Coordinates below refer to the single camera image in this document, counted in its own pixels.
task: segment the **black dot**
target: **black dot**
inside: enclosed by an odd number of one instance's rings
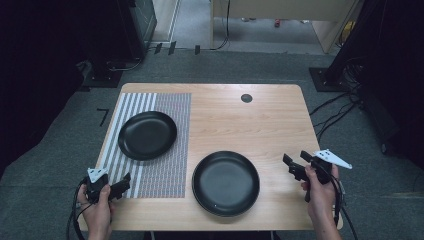
[[[245,103],[250,103],[253,100],[253,98],[250,94],[243,94],[241,95],[241,100]]]

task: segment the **wooden table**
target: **wooden table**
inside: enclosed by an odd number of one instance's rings
[[[359,0],[231,0],[229,18],[312,20],[321,47],[324,53],[328,53],[358,2]],[[214,48],[214,18],[226,18],[227,6],[228,0],[211,1],[211,48]]]
[[[297,85],[130,83],[122,93],[191,93],[185,198],[138,198],[116,201],[115,230],[225,231],[307,230],[305,192],[282,162],[284,153],[319,150],[301,89]],[[245,103],[243,94],[253,101]],[[260,177],[256,203],[237,217],[205,211],[191,189],[196,165],[210,153],[229,150],[247,157]],[[86,229],[84,220],[81,228]]]

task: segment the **gray carpet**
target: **gray carpet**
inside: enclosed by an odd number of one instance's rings
[[[112,115],[99,126],[104,112],[97,108],[113,111],[122,84],[298,84],[312,110],[338,93],[317,93],[308,67],[328,67],[332,61],[329,55],[149,52],[140,66],[123,74],[119,88],[76,92],[42,142],[6,169],[0,182],[0,239],[65,238],[74,189],[86,169],[94,167]],[[326,120],[348,101],[340,99],[323,108],[312,116],[313,123]],[[359,239],[423,239],[423,198],[393,195],[423,192],[422,170],[406,159],[381,154],[365,112],[355,108],[329,128],[320,147],[353,165],[352,170],[341,170],[341,179],[347,192],[346,209]],[[346,220],[341,234],[353,239]],[[142,239],[142,235],[114,232],[112,239]],[[314,238],[312,231],[279,231],[278,235],[282,239]]]

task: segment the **black plate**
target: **black plate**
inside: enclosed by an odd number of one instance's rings
[[[142,112],[122,126],[118,146],[129,158],[151,160],[168,151],[177,137],[177,126],[162,112]]]
[[[207,211],[232,217],[249,210],[259,195],[259,175],[244,156],[230,151],[205,157],[193,173],[192,188]]]

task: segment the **finger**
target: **finger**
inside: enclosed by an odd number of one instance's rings
[[[331,174],[338,180],[339,179],[339,168],[337,165],[333,164],[331,166]]]
[[[111,217],[115,214],[115,204],[113,204],[113,202],[109,202],[109,210],[110,210],[110,215]]]
[[[306,172],[306,175],[309,178],[310,187],[312,189],[318,187],[319,184],[321,184],[318,181],[317,173],[315,172],[315,170],[310,165],[306,165],[305,172]]]
[[[302,189],[304,191],[308,191],[308,189],[309,189],[309,183],[308,182],[303,182],[303,183],[300,184],[300,186],[302,186]]]
[[[110,194],[110,185],[106,184],[102,190],[100,191],[100,196],[99,196],[99,205],[101,206],[107,206],[106,204],[108,204],[109,200],[109,194]]]
[[[82,184],[80,189],[78,190],[78,196],[77,196],[77,200],[79,203],[87,203],[88,199],[87,196],[85,195],[85,192],[87,191],[87,185]]]

